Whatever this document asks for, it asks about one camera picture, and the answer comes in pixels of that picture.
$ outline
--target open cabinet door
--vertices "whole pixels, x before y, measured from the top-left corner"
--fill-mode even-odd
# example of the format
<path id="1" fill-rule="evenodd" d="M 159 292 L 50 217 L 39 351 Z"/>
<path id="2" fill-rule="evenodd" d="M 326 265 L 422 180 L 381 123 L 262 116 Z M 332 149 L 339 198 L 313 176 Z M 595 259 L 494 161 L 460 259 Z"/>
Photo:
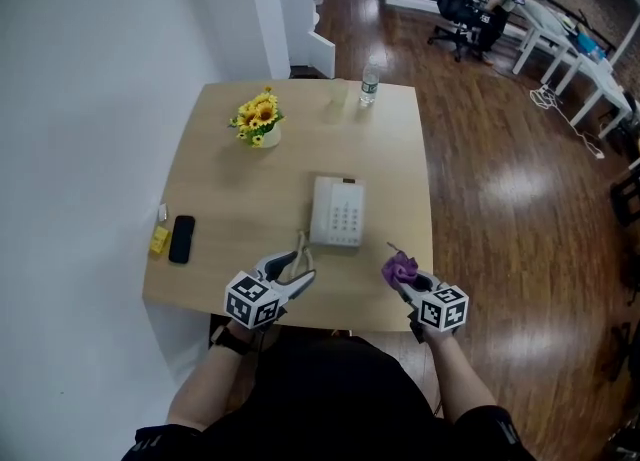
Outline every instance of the open cabinet door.
<path id="1" fill-rule="evenodd" d="M 309 32 L 309 66 L 313 66 L 329 79 L 336 76 L 335 44 L 313 31 Z"/>

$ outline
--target white vase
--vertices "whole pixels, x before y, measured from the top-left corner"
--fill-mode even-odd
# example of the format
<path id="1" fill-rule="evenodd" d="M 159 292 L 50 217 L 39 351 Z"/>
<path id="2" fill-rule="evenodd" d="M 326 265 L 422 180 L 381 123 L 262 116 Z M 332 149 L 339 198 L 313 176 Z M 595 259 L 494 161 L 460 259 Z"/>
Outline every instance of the white vase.
<path id="1" fill-rule="evenodd" d="M 282 133 L 280 132 L 280 125 L 276 123 L 273 128 L 264 135 L 262 146 L 260 148 L 273 148 L 280 142 L 281 138 Z"/>

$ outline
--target black pants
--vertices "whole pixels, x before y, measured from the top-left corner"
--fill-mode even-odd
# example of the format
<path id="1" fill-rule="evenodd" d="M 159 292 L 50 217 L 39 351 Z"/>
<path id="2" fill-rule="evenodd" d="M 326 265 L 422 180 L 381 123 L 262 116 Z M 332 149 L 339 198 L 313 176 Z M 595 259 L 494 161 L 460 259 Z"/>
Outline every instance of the black pants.
<path id="1" fill-rule="evenodd" d="M 489 24 L 482 27 L 478 37 L 478 49 L 481 52 L 491 50 L 493 44 L 502 36 L 507 20 L 509 20 L 509 12 L 500 6 L 497 6 L 492 13 Z"/>

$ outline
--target black watch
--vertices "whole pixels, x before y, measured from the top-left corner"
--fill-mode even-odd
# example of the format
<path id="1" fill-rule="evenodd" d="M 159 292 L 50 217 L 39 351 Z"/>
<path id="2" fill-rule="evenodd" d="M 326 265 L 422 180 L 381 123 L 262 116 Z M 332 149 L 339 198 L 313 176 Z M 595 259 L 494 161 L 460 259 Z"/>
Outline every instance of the black watch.
<path id="1" fill-rule="evenodd" d="M 231 349 L 232 351 L 237 352 L 244 356 L 251 349 L 251 345 L 243 342 L 239 338 L 233 336 L 233 334 L 229 331 L 229 328 L 226 326 L 220 326 L 217 331 L 211 335 L 211 342 L 213 345 L 221 345 L 222 347 L 226 347 Z"/>

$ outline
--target telephone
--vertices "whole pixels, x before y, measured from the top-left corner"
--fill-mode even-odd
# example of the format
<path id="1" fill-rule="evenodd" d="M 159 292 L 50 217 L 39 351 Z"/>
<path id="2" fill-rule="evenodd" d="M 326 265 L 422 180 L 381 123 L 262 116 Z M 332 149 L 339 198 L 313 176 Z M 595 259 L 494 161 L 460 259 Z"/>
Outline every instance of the telephone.
<path id="1" fill-rule="evenodd" d="M 311 244 L 356 248 L 362 243 L 364 181 L 316 177 Z"/>

